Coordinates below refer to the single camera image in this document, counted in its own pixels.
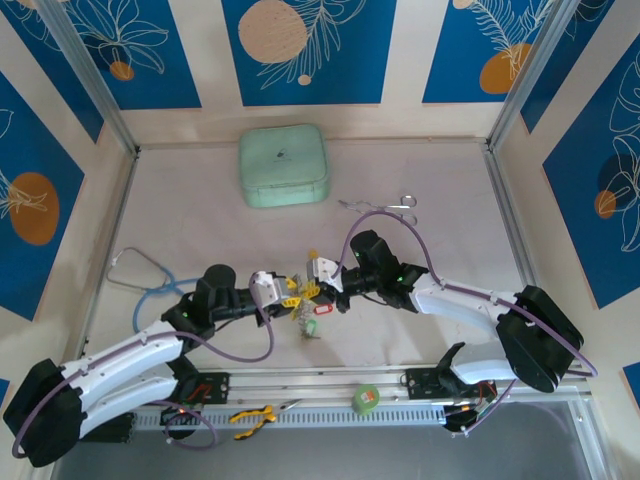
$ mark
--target white plastic part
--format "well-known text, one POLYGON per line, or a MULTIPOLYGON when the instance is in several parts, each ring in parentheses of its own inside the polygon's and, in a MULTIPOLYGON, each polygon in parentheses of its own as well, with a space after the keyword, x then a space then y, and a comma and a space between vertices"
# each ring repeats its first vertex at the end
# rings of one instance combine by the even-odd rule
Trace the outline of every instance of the white plastic part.
POLYGON ((177 384, 178 381, 173 378, 173 372, 167 365, 159 365, 143 372, 122 388, 102 397, 87 410, 87 417, 80 426, 80 438, 118 415, 169 397, 177 384))
POLYGON ((254 282, 256 285, 256 293, 260 299, 260 307, 265 308, 269 305, 281 303, 289 298, 288 293, 283 289, 283 283, 278 278, 267 272, 256 272, 254 282))
POLYGON ((338 271, 338 264, 326 258, 314 258, 309 260, 311 265, 311 274, 318 279, 320 283, 326 283, 342 293, 342 275, 331 278, 338 271))
MULTIPOLYGON (((447 281, 446 285, 455 285, 486 293, 491 297, 501 298, 511 303, 516 302, 513 293, 494 292, 467 286, 462 283, 447 281)), ((419 312, 442 315, 453 320, 477 327, 491 335, 498 336, 496 325, 498 315, 507 313, 509 308, 496 305, 494 302, 478 297, 442 288, 431 274, 424 274, 414 284, 411 301, 419 312)))
POLYGON ((498 340, 479 345, 466 344, 453 357, 451 371, 467 385, 475 385, 484 380, 516 378, 498 340))
MULTIPOLYGON (((89 363, 92 361, 109 355, 124 345, 163 332, 175 333, 175 329, 168 322, 156 320, 149 328, 113 347, 103 350, 98 354, 63 364, 64 370, 62 371, 62 375, 66 378, 78 370, 86 371, 89 363)), ((106 394, 137 375, 140 375, 142 372, 161 363, 166 363, 178 358, 182 353, 182 344, 182 340, 172 336, 133 347, 131 350, 108 360, 102 365, 90 370, 86 375, 71 382, 71 388, 82 389, 82 395, 80 395, 82 411, 88 411, 106 394)))

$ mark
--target red tag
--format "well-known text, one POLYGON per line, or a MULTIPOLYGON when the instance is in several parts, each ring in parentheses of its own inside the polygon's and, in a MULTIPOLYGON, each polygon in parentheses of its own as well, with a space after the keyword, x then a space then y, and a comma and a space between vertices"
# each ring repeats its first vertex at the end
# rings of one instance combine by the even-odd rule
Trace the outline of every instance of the red tag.
POLYGON ((326 315, 327 313, 331 312, 333 312, 333 305, 331 305, 330 303, 327 305, 318 305, 313 309, 313 313, 315 313, 316 315, 326 315))

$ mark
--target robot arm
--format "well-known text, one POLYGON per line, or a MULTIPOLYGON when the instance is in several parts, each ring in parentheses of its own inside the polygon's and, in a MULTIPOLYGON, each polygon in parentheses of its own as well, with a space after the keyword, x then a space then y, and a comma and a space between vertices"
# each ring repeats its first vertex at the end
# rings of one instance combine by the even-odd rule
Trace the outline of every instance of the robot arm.
MULTIPOLYGON (((457 397, 474 391, 482 381, 515 378, 552 392, 567 372, 573 355, 497 299, 533 312, 574 348, 582 346, 579 332, 541 289, 527 287, 518 294, 486 291, 489 300, 483 300, 462 293, 467 287, 461 284, 456 284, 458 291, 443 288, 442 281, 438 283, 424 267, 400 264, 373 231, 356 235, 351 248, 359 264, 354 269, 336 273, 335 262, 322 258, 309 262, 308 277, 320 287, 313 298, 316 303, 335 303, 344 313, 351 297, 375 292, 390 307, 448 316, 493 337, 482 345, 456 344, 447 352, 428 379, 442 395, 457 397)), ((111 418, 188 390, 197 371, 184 355, 201 343, 196 340, 213 337, 216 323, 253 314, 262 325, 261 311, 270 317, 292 311, 285 306, 293 296, 285 277, 258 272, 253 276, 253 292, 236 289, 235 281, 230 267, 215 265, 197 282, 194 292, 134 337, 60 367, 51 360, 35 365, 4 414, 16 436, 28 423, 20 446, 33 465, 57 460, 111 418), (33 416, 34 407, 65 379, 68 385, 33 416)))
MULTIPOLYGON (((309 276, 322 286, 321 296, 325 301, 335 301, 340 312, 350 308, 352 296, 375 292, 391 307, 443 315, 494 337, 486 344, 456 349, 449 368, 462 385, 517 378, 536 390, 551 393, 569 369, 574 356, 505 303, 533 313, 576 350, 584 343, 560 308, 538 287, 509 293, 442 279, 438 282, 428 269, 398 262, 387 243, 372 230, 354 236, 350 246, 359 265, 354 269, 343 268, 336 274, 338 265, 323 258, 308 264, 309 276)), ((460 391, 450 393, 456 396, 460 391)))

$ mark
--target black bracket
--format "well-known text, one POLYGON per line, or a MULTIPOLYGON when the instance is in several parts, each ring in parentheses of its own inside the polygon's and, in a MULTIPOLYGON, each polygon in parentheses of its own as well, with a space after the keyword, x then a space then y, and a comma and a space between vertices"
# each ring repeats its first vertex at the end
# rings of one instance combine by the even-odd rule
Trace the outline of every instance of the black bracket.
POLYGON ((229 395, 227 372, 197 373, 178 385, 171 401, 184 405, 225 405, 229 395))
MULTIPOLYGON (((409 368, 405 370, 402 385, 407 387, 409 400, 442 400, 478 398, 481 395, 479 384, 467 385, 451 371, 451 361, 464 343, 456 343, 434 368, 409 368)), ((493 391, 495 384, 488 382, 493 391)))

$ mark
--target cable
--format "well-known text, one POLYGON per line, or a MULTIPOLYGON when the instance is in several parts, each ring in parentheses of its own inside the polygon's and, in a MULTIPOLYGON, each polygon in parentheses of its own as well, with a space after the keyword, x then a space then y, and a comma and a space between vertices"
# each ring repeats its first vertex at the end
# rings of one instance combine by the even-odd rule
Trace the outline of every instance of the cable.
MULTIPOLYGON (((379 210, 374 210, 374 211, 367 212, 367 213, 363 214, 353 224, 353 226, 351 227, 351 230, 349 230, 349 233, 347 234, 347 239, 345 240, 344 246, 342 247, 342 254, 340 255, 340 262, 338 263, 338 268, 336 269, 336 273, 334 273, 332 275, 332 278, 336 278, 338 275, 340 275, 340 272, 342 271, 342 267, 344 266, 344 263, 345 263, 345 260, 346 260, 346 257, 347 257, 347 251, 349 249, 349 242, 351 241, 351 238, 355 234, 356 229, 360 226, 360 224, 365 219, 367 219, 367 218, 369 218, 369 217, 371 217, 373 215, 384 215, 384 216, 387 216, 387 217, 394 218, 398 222, 402 223, 405 227, 407 227, 411 231, 411 233, 413 233, 413 236, 416 238, 416 240, 418 240, 418 243, 420 244, 420 247, 422 248, 422 252, 424 253, 424 258, 425 258, 425 260, 427 262, 427 267, 429 268, 429 272, 431 273, 431 277, 434 279, 434 281, 438 285, 440 285, 440 287, 446 288, 448 290, 452 290, 454 292, 459 292, 459 293, 462 293, 462 294, 465 294, 465 295, 471 295, 473 297, 481 298, 481 299, 487 300, 487 301, 492 301, 493 300, 491 295, 488 295, 486 293, 473 290, 471 288, 459 287, 457 285, 450 285, 448 283, 443 284, 442 283, 442 279, 440 279, 440 277, 438 277, 438 275, 436 274, 435 269, 433 268, 433 262, 431 261, 431 255, 429 255, 429 251, 427 249, 427 246, 424 243, 424 240, 422 239, 422 237, 420 236, 418 231, 413 227, 413 225, 411 225, 409 222, 407 222, 404 218, 402 218, 399 215, 396 215, 396 214, 390 213, 390 212, 383 212, 383 211, 379 211, 379 210)), ((571 355, 573 355, 575 358, 577 358, 580 361, 580 363, 582 363, 585 367, 587 367, 589 369, 589 372, 582 372, 582 371, 576 371, 576 370, 567 370, 567 373, 573 374, 573 375, 580 375, 580 376, 583 376, 583 377, 591 377, 591 378, 598 376, 598 370, 596 369, 596 367, 589 360, 587 360, 587 358, 584 355, 582 355, 578 351, 577 348, 575 348, 567 340, 562 338, 561 335, 559 335, 555 330, 553 330, 551 327, 549 327, 546 323, 544 323, 538 317, 533 315, 531 312, 525 310, 524 308, 519 307, 518 305, 516 305, 514 303, 511 303, 511 302, 508 302, 506 300, 503 300, 501 298, 497 298, 496 302, 499 305, 502 305, 503 307, 507 307, 507 308, 509 308, 511 310, 514 310, 514 311, 518 312, 520 315, 525 317, 527 320, 535 323, 547 335, 549 335, 556 342, 558 342, 560 345, 562 345, 569 353, 571 353, 571 355)))
POLYGON ((491 382, 482 382, 484 383, 487 387, 489 387, 489 390, 491 390, 491 393, 493 393, 496 397, 498 396, 498 392, 496 392, 496 389, 494 388, 493 385, 491 385, 491 382))
POLYGON ((507 398, 507 396, 511 392, 511 389, 513 388, 513 386, 516 384, 517 381, 518 380, 511 381, 507 389, 504 392, 502 392, 502 395, 500 395, 500 397, 498 397, 498 400, 496 400, 496 403, 494 403, 491 407, 489 407, 489 409, 486 410, 486 413, 478 418, 476 423, 471 425, 469 428, 466 428, 462 432, 454 433, 453 436, 454 437, 458 437, 460 435, 467 436, 471 432, 473 432, 476 428, 478 428, 482 422, 484 422, 493 412, 495 412, 496 408, 498 408, 498 406, 504 401, 504 399, 507 398))
MULTIPOLYGON (((251 297, 253 298, 254 303, 256 305, 259 305, 259 303, 257 301, 258 297, 257 297, 257 294, 255 293, 255 278, 256 278, 256 274, 254 273, 251 276, 251 279, 249 281, 249 292, 251 293, 251 297)), ((264 355, 261 355, 261 356, 259 356, 257 358, 242 358, 242 357, 237 357, 235 355, 231 355, 229 353, 223 352, 222 350, 219 350, 218 348, 214 347, 213 345, 207 343, 205 340, 203 340, 202 338, 198 337, 197 335, 195 335, 193 333, 189 333, 189 332, 163 332, 163 333, 156 333, 156 334, 153 334, 153 335, 149 335, 144 340, 143 339, 135 340, 135 341, 133 341, 131 343, 128 343, 127 345, 123 345, 122 347, 115 349, 114 351, 106 354, 104 357, 101 357, 101 358, 98 358, 98 359, 96 359, 96 360, 94 360, 92 362, 89 362, 89 364, 86 367, 86 370, 78 370, 77 372, 74 372, 71 375, 69 375, 69 377, 65 378, 62 382, 60 382, 58 385, 53 387, 42 398, 42 400, 40 400, 38 402, 38 404, 34 407, 34 409, 31 410, 29 415, 27 415, 27 418, 25 419, 24 423, 22 424, 22 427, 20 427, 20 430, 16 434, 16 439, 13 442, 13 447, 11 449, 12 455, 15 458, 25 458, 26 457, 26 454, 20 453, 20 444, 22 443, 22 440, 24 439, 24 436, 27 433, 27 430, 29 429, 29 427, 31 426, 31 424, 33 423, 35 418, 38 416, 40 411, 44 408, 44 406, 47 403, 49 403, 49 401, 53 397, 55 397, 64 387, 66 387, 67 385, 71 384, 72 382, 74 382, 75 380, 80 378, 82 375, 84 375, 89 370, 95 369, 96 367, 102 365, 103 363, 108 362, 112 358, 115 358, 115 357, 117 357, 119 355, 122 355, 123 353, 128 352, 129 350, 132 350, 133 348, 136 348, 138 346, 144 346, 148 342, 153 342, 154 340, 159 340, 161 338, 171 338, 171 337, 179 337, 180 338, 180 337, 182 337, 182 338, 188 338, 190 340, 193 340, 194 342, 199 343, 201 346, 207 348, 208 350, 211 350, 213 353, 216 353, 216 354, 220 355, 221 357, 227 358, 229 360, 234 360, 236 362, 256 363, 256 362, 260 362, 260 361, 266 359, 273 352, 273 348, 274 348, 274 344, 275 344, 275 339, 274 339, 274 335, 273 335, 273 327, 271 326, 271 320, 269 319, 269 316, 264 311, 264 309, 258 307, 258 312, 259 312, 260 316, 262 317, 262 320, 263 320, 263 322, 264 322, 264 324, 265 324, 265 326, 267 328, 267 332, 269 333, 269 349, 267 350, 267 353, 265 353, 264 355)), ((188 410, 186 408, 184 408, 184 406, 178 405, 178 408, 182 408, 183 410, 188 412, 188 410)), ((211 427, 213 427, 213 425, 211 425, 211 423, 208 422, 208 421, 206 421, 206 422, 203 421, 203 423, 205 425, 207 425, 207 427, 210 426, 210 429, 211 429, 211 427)), ((212 434, 214 436, 216 436, 215 429, 213 429, 211 431, 212 431, 212 434)))
POLYGON ((365 300, 369 300, 370 302, 377 303, 378 305, 382 305, 383 307, 388 307, 389 306, 388 303, 381 302, 380 300, 376 300, 375 298, 371 298, 366 293, 364 295, 362 295, 362 298, 364 298, 365 300))
POLYGON ((171 438, 171 436, 169 435, 169 426, 171 425, 171 420, 167 422, 167 424, 164 427, 164 434, 167 437, 167 439, 169 440, 169 443, 171 445, 175 445, 176 447, 180 447, 180 448, 184 448, 185 450, 209 450, 210 448, 213 448, 216 446, 216 444, 218 443, 218 432, 216 431, 216 428, 213 426, 213 424, 207 420, 203 415, 200 414, 200 412, 196 412, 195 410, 192 410, 191 408, 187 407, 186 405, 181 405, 179 403, 174 403, 174 402, 169 402, 167 400, 158 400, 156 402, 151 402, 152 405, 160 405, 160 406, 164 406, 164 407, 171 407, 171 408, 175 408, 178 411, 183 411, 188 413, 189 415, 191 415, 192 417, 200 420, 203 424, 205 424, 207 426, 207 428, 209 429, 209 431, 212 434, 212 440, 211 442, 209 442, 207 445, 187 445, 186 443, 182 443, 177 441, 175 438, 171 438))

